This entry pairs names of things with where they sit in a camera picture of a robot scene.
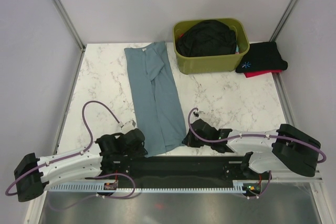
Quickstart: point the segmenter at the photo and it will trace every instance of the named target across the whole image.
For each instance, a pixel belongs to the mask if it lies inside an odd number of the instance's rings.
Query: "cable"
[[[269,138],[278,138],[278,139],[284,139],[284,140],[288,140],[288,141],[293,141],[293,142],[296,142],[298,144],[302,144],[308,148],[311,148],[312,150],[318,152],[319,154],[322,155],[322,159],[317,161],[317,163],[323,163],[327,160],[327,156],[326,154],[321,151],[320,149],[316,148],[315,146],[311,145],[311,144],[308,144],[304,141],[301,141],[301,140],[298,140],[296,138],[292,138],[292,137],[288,137],[288,136],[275,136],[275,135],[264,135],[264,134],[241,134],[241,135],[236,135],[236,136],[230,136],[230,137],[227,137],[227,138],[222,138],[222,139],[219,139],[219,140],[208,140],[208,139],[205,139],[205,138],[202,138],[201,136],[199,136],[195,131],[194,129],[192,128],[192,125],[190,123],[190,117],[192,115],[192,113],[194,112],[194,110],[198,110],[198,108],[193,108],[190,110],[189,112],[189,115],[188,115],[188,125],[189,125],[189,129],[191,130],[191,132],[199,139],[199,140],[202,140],[204,142],[207,142],[207,143],[220,143],[220,142],[224,142],[224,141],[228,141],[228,140],[232,140],[232,139],[235,139],[235,138],[238,138],[238,137],[269,137]]]
[[[102,196],[102,195],[98,195],[98,194],[92,194],[92,195],[89,195],[87,197],[84,197],[83,199],[71,204],[70,206],[67,206],[67,207],[64,207],[64,208],[55,208],[53,207],[51,204],[50,204],[50,201],[48,201],[48,207],[53,210],[53,211],[56,211],[56,212],[63,212],[71,207],[74,207],[80,203],[82,203],[83,201],[87,200],[87,199],[90,199],[90,198],[93,198],[93,197],[101,197],[101,198],[110,198],[110,199],[125,199],[125,198],[129,198],[131,197],[134,192],[135,192],[135,181],[128,175],[126,174],[123,174],[123,173],[111,173],[111,174],[107,174],[107,175],[102,175],[102,176],[97,176],[97,177],[94,177],[94,178],[105,178],[105,177],[110,177],[110,176],[123,176],[123,177],[126,177],[128,178],[131,182],[132,182],[132,185],[133,185],[133,190],[125,195],[125,196]]]
[[[266,184],[265,189],[264,189],[263,191],[261,191],[259,195],[256,195],[256,196],[248,196],[247,199],[258,199],[258,198],[260,198],[260,196],[263,195],[263,194],[266,192],[266,190],[268,189],[268,186],[269,186],[269,184],[271,183],[271,179],[272,179],[272,172],[269,171],[268,181],[267,181],[267,184]]]
[[[85,108],[86,108],[86,106],[89,105],[90,103],[97,103],[97,104],[102,105],[103,107],[105,107],[105,108],[112,114],[112,116],[114,117],[114,119],[116,120],[116,122],[117,122],[117,123],[120,123],[120,121],[119,121],[118,118],[115,116],[115,114],[114,114],[114,113],[113,113],[113,112],[112,112],[112,111],[111,111],[111,110],[110,110],[104,103],[99,102],[99,101],[94,101],[94,100],[86,102],[86,103],[83,105],[83,108],[82,108],[82,119],[83,119],[83,123],[84,123],[86,129],[87,129],[88,132],[89,132],[89,135],[90,135],[90,143],[89,143],[89,145],[83,150],[83,152],[86,152],[86,151],[92,146],[92,144],[93,144],[93,134],[92,134],[92,131],[91,131],[91,129],[90,129],[90,127],[89,127],[89,125],[88,125],[88,123],[87,123],[87,121],[86,121],[85,113],[84,113],[84,112],[85,112]],[[80,152],[77,152],[77,153],[70,154],[70,155],[68,155],[68,156],[60,157],[60,158],[57,158],[57,159],[54,159],[54,160],[50,161],[49,163],[50,163],[50,164],[53,164],[53,163],[55,163],[55,162],[62,161],[62,160],[65,160],[65,159],[68,159],[68,158],[71,158],[71,157],[75,157],[75,156],[77,156],[77,155],[81,155],[81,153],[80,153]],[[16,180],[14,180],[13,183],[10,184],[10,186],[9,186],[9,187],[6,189],[6,191],[5,191],[5,195],[6,195],[6,196],[14,196],[14,195],[17,195],[17,192],[15,192],[15,193],[10,193],[9,191],[10,191],[10,190],[11,190],[11,189],[12,189],[12,188],[13,188],[13,187],[14,187],[14,186],[15,186],[21,179],[23,179],[24,177],[26,177],[27,175],[31,174],[32,172],[34,172],[34,171],[36,171],[36,170],[38,170],[38,169],[40,169],[40,168],[42,168],[42,167],[45,167],[45,166],[47,166],[47,163],[38,165],[38,166],[36,166],[36,167],[30,169],[29,171],[23,173],[23,174],[22,174],[21,176],[19,176]]]

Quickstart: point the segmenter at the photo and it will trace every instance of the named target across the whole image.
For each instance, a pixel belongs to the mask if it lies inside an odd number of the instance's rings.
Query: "black cloth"
[[[176,50],[186,57],[231,55],[237,41],[233,30],[217,20],[204,20],[186,31],[176,43]]]
[[[281,58],[275,42],[250,44],[250,50],[243,56],[236,68],[237,73],[264,70],[286,70],[288,63]]]

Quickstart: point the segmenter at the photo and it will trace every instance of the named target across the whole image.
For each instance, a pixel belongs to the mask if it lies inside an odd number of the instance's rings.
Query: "logo on shirt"
[[[242,68],[250,68],[251,67],[251,63],[246,61],[244,62],[244,64],[242,65]]]

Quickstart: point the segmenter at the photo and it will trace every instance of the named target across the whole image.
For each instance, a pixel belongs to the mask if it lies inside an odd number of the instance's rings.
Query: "red fabric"
[[[256,71],[256,72],[250,72],[250,73],[244,73],[246,78],[250,78],[253,76],[259,76],[264,73],[281,73],[282,70],[264,70],[264,71]]]

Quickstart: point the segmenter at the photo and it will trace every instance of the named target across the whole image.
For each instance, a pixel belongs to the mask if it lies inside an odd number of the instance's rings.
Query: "folded black shirt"
[[[243,56],[236,72],[248,73],[287,68],[288,63],[281,58],[276,42],[261,42],[250,44],[250,50]]]

